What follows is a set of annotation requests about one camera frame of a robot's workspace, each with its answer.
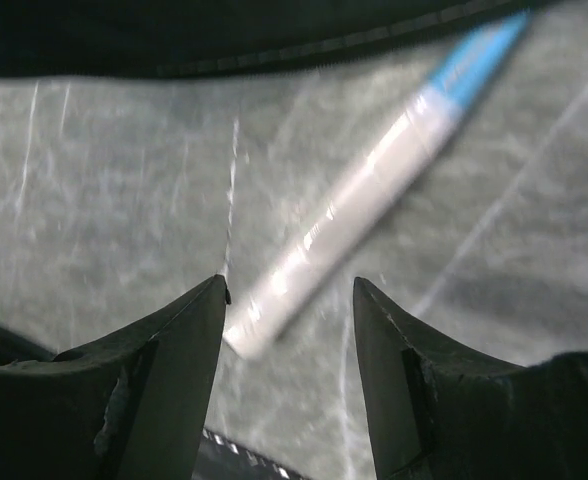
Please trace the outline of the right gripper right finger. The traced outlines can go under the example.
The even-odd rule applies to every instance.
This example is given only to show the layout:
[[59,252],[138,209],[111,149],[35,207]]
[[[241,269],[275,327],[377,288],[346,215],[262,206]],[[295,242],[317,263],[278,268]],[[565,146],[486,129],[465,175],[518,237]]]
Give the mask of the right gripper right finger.
[[588,352],[529,367],[467,347],[353,284],[380,479],[588,479]]

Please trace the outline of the blue sport racket bag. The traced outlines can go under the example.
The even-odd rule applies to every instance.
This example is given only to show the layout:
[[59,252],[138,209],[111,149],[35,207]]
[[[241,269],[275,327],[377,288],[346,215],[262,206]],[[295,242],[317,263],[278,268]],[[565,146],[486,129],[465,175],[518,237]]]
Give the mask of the blue sport racket bag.
[[287,71],[548,8],[546,1],[0,1],[0,79]]

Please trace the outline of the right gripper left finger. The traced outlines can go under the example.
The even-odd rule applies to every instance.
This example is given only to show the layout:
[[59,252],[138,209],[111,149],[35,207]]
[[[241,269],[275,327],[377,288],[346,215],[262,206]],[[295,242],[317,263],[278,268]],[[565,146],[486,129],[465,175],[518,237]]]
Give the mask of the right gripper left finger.
[[0,479],[187,479],[229,293],[216,275],[53,353],[0,325]]

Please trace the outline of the badminton racket white grip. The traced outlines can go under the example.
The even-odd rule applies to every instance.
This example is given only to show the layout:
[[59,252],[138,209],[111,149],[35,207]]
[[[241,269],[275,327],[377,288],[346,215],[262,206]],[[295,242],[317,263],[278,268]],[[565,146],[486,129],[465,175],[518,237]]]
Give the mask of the badminton racket white grip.
[[450,140],[525,30],[522,10],[470,31],[408,99],[372,149],[353,160],[228,313],[223,339],[242,359],[263,354]]

